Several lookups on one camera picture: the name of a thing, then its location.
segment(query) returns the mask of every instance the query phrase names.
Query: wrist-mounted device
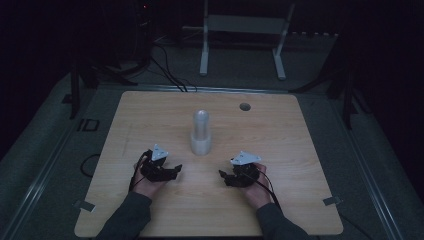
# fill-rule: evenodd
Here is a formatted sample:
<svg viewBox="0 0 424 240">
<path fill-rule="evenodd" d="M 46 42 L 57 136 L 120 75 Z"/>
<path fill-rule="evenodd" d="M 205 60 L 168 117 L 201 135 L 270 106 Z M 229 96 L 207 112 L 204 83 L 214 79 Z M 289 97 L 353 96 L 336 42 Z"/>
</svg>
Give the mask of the wrist-mounted device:
<svg viewBox="0 0 424 240">
<path fill-rule="evenodd" d="M 229 175 L 221 170 L 219 170 L 219 174 L 227 186 L 238 188 L 248 187 L 259 178 L 259 170 L 253 163 L 260 160 L 261 158 L 259 156 L 241 151 L 238 156 L 230 161 L 233 165 L 234 175 Z"/>
<path fill-rule="evenodd" d="M 134 184 L 136 184 L 134 183 L 135 175 L 137 173 L 136 171 L 140 168 L 140 165 L 142 165 L 140 168 L 141 174 L 151 182 L 175 180 L 183 165 L 180 164 L 173 169 L 163 168 L 162 166 L 165 163 L 168 154 L 169 153 L 167 151 L 160 148 L 157 144 L 155 144 L 153 151 L 149 149 L 144 152 L 138 160 L 134 176 L 131 178 L 130 191 L 134 187 Z"/>
</svg>

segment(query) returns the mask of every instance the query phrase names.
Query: black cable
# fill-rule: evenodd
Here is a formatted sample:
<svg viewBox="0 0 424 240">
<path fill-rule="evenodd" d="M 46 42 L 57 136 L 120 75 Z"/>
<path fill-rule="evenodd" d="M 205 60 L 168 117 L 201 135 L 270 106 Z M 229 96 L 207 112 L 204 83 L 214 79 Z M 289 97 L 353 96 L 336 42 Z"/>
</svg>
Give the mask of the black cable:
<svg viewBox="0 0 424 240">
<path fill-rule="evenodd" d="M 280 206 L 280 203 L 278 202 L 278 199 L 277 199 L 277 196 L 275 195 L 275 193 L 274 193 L 274 190 L 273 191 L 271 191 L 271 190 L 269 190 L 269 188 L 267 187 L 267 186 L 265 186 L 265 185 L 263 185 L 262 183 L 260 183 L 258 180 L 256 180 L 256 179 L 254 179 L 254 178 L 252 178 L 251 176 L 249 176 L 249 175 L 247 175 L 246 173 L 242 173 L 244 176 L 246 176 L 247 178 L 250 178 L 250 179 L 252 179 L 253 181 L 255 181 L 257 184 L 259 184 L 259 186 L 261 186 L 261 187 L 263 187 L 270 195 L 271 195 L 271 197 L 272 197 L 272 200 L 274 200 L 274 204 L 282 211 L 282 209 L 281 209 L 281 206 Z M 265 173 L 262 173 L 265 177 L 266 177 L 266 179 L 268 180 L 268 182 L 270 183 L 270 185 L 272 186 L 272 184 L 271 184 L 271 181 L 269 180 L 269 178 L 265 175 Z"/>
<path fill-rule="evenodd" d="M 93 158 L 93 157 L 100 157 L 100 154 L 93 154 L 93 155 L 88 156 L 87 158 L 85 158 L 85 159 L 82 161 L 82 163 L 81 163 L 81 165 L 80 165 L 81 173 L 82 173 L 84 176 L 89 177 L 89 178 L 92 178 L 92 177 L 93 177 L 93 175 L 88 174 L 87 172 L 85 172 L 85 170 L 84 170 L 84 165 L 85 165 L 85 163 L 87 163 L 87 161 L 88 161 L 88 160 L 90 160 L 90 159 L 91 159 L 91 158 Z"/>
<path fill-rule="evenodd" d="M 166 72 L 166 69 L 164 69 L 153 57 L 151 57 L 151 60 L 153 61 L 153 63 L 155 63 L 160 70 L 162 70 L 162 72 L 165 74 L 166 78 L 168 78 L 168 80 L 174 84 L 178 89 L 180 89 L 181 92 L 184 92 L 184 90 L 179 86 L 178 81 L 175 81 L 175 79 L 171 78 L 168 73 Z"/>
<path fill-rule="evenodd" d="M 149 69 L 147 69 L 146 71 L 147 71 L 147 72 L 150 72 L 150 73 L 153 73 L 153 74 L 156 74 L 156 75 L 159 75 L 159 76 L 162 76 L 162 77 L 164 77 L 164 78 L 167 78 L 165 75 L 160 74 L 160 73 L 157 73 L 157 72 L 155 72 L 155 71 L 152 71 L 152 70 L 149 70 Z M 190 85 L 190 86 L 192 86 L 192 87 L 194 88 L 194 91 L 195 91 L 195 92 L 197 92 L 197 87 L 196 87 L 196 85 L 194 85 L 194 84 L 190 83 L 190 81 L 188 81 L 187 79 L 184 79 L 184 78 L 177 78 L 177 79 L 179 79 L 179 80 L 181 80 L 181 81 L 185 81 L 188 85 Z"/>
<path fill-rule="evenodd" d="M 188 92 L 188 91 L 187 91 L 186 85 L 185 85 L 184 83 L 182 83 L 180 80 L 185 81 L 185 82 L 187 83 L 187 85 L 190 85 L 190 86 L 194 87 L 194 88 L 195 88 L 195 90 L 196 90 L 196 92 L 197 92 L 197 87 L 196 87 L 195 85 L 193 85 L 192 83 L 190 83 L 190 81 L 188 81 L 187 79 L 183 79 L 183 78 L 177 78 L 177 77 L 175 77 L 174 75 L 172 75 L 171 70 L 169 69 L 168 54 L 167 54 L 167 52 L 166 52 L 165 48 L 163 48 L 162 46 L 160 46 L 160 45 L 159 45 L 159 44 L 157 44 L 157 43 L 153 43 L 153 45 L 154 45 L 154 46 L 156 46 L 156 47 L 158 47 L 158 48 L 160 48 L 160 49 L 162 50 L 163 54 L 165 55 L 165 67 L 166 67 L 166 69 L 165 69 L 165 68 L 163 68 L 163 67 L 161 67 L 161 66 L 159 66 L 159 68 L 161 68 L 161 70 L 162 70 L 163 72 L 166 72 L 167 78 L 168 78 L 168 79 L 169 79 L 169 78 L 171 78 L 171 79 L 172 79 L 172 80 L 174 80 L 175 82 L 177 82 L 177 83 L 179 83 L 180 85 L 182 85 L 182 86 L 183 86 L 183 88 L 184 88 L 184 92 Z"/>
</svg>

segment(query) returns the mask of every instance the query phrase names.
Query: white cylinder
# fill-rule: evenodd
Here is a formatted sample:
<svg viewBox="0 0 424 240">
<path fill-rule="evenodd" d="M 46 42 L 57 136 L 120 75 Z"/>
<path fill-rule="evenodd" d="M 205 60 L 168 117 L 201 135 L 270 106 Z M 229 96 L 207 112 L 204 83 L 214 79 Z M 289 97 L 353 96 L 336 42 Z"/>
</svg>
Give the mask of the white cylinder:
<svg viewBox="0 0 424 240">
<path fill-rule="evenodd" d="M 193 114 L 193 129 L 191 131 L 191 151 L 204 156 L 211 150 L 211 132 L 209 128 L 209 113 L 205 110 Z"/>
</svg>

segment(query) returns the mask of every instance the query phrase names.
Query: table top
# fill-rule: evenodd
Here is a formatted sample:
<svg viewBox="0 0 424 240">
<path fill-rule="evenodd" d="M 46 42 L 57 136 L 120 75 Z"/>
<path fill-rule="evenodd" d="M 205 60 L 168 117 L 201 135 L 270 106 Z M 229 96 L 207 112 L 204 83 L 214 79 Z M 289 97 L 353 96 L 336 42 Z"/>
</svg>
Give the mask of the table top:
<svg viewBox="0 0 424 240">
<path fill-rule="evenodd" d="M 241 103 L 251 106 L 240 109 Z M 192 117 L 210 115 L 212 149 L 190 148 Z M 176 180 L 155 196 L 151 222 L 140 236 L 259 236 L 255 211 L 241 191 L 227 187 L 240 151 L 262 158 L 285 216 L 310 235 L 343 231 L 321 164 L 295 96 L 238 93 L 125 92 L 122 95 L 75 234 L 93 237 L 127 195 L 133 165 L 154 144 L 169 152 L 165 168 L 182 164 Z"/>
</svg>

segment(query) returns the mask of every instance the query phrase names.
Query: white stand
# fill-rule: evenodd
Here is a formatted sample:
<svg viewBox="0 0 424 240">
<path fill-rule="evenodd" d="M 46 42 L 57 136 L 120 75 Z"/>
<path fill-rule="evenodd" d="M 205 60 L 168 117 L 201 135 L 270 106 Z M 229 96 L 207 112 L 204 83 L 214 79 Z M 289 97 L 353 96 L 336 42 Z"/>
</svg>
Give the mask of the white stand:
<svg viewBox="0 0 424 240">
<path fill-rule="evenodd" d="M 260 18 L 260 17 L 241 17 L 228 15 L 209 15 L 208 0 L 204 0 L 205 11 L 203 18 L 203 49 L 200 60 L 200 75 L 208 74 L 208 58 L 209 58 L 209 31 L 228 31 L 228 32 L 247 32 L 247 33 L 264 33 L 264 34 L 280 34 L 278 46 L 272 50 L 274 57 L 277 76 L 280 80 L 286 79 L 283 63 L 281 60 L 281 50 L 283 49 L 284 40 L 289 29 L 290 20 L 293 15 L 295 4 L 290 5 L 287 17 L 284 18 Z"/>
</svg>

